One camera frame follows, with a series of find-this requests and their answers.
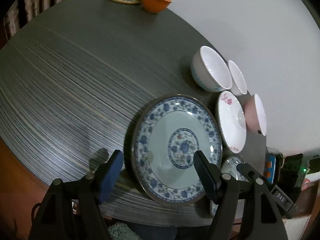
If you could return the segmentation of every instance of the table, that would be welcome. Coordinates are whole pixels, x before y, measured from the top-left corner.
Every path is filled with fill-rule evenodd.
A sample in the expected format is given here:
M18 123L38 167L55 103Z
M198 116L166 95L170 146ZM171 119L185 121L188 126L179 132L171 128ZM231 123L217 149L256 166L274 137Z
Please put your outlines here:
M146 197L128 162L135 122L151 100L177 92L214 109L218 95L198 87L189 69L202 45L213 47L170 10L154 15L139 5L65 0L0 51L0 136L47 184L79 179L121 149L125 167L100 207L104 214L157 226L208 225L205 198L162 206ZM261 173L265 147L265 137L248 133L241 153Z

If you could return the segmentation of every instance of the wooden floor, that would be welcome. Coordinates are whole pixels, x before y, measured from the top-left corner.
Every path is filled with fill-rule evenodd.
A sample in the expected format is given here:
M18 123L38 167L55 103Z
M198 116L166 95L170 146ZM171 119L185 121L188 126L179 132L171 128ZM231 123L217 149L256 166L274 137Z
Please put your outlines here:
M1 225L16 238L27 239L31 228L31 209L42 201L48 186L23 166L2 139L0 175Z

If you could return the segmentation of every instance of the plate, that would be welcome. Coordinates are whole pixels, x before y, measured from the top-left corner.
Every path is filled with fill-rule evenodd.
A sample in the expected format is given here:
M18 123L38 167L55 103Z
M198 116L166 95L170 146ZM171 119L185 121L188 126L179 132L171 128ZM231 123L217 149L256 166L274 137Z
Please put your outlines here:
M222 139L233 153L242 151L247 137L244 112L239 100L229 91L223 91L218 98L217 120Z
M242 159L241 156L239 155L232 155L229 156L228 158L225 159L223 164L221 165L221 172L222 173L229 173L231 176L233 176L236 180L240 181L248 181L239 171L237 171L237 165L239 163L244 163L244 160ZM212 200L210 200L210 210L211 210L211 215L214 217L216 211L217 211L218 205L213 203Z
M196 201L205 194L193 166L197 150L220 167L222 144L214 117L195 98L168 95L150 103L137 123L133 171L147 194L162 204Z

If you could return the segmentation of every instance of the brown curtain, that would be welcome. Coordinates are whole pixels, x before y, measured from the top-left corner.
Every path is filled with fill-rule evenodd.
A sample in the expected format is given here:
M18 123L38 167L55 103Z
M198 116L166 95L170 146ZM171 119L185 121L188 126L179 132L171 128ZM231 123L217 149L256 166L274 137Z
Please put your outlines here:
M20 23L23 21L19 20L20 17L25 16L27 22L29 22L44 10L61 1L63 0L24 0L24 10L21 11L21 4L18 4L18 0L15 0L4 17L3 23L0 24L0 49L6 42L3 39L10 39L22 27Z

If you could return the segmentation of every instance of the pink bowl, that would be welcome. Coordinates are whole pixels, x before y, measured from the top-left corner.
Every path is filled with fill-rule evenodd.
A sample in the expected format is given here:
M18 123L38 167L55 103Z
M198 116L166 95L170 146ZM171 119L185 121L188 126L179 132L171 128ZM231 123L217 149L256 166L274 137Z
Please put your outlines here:
M248 130L253 133L267 134L267 119L262 101L258 94L252 95L244 103L244 118Z

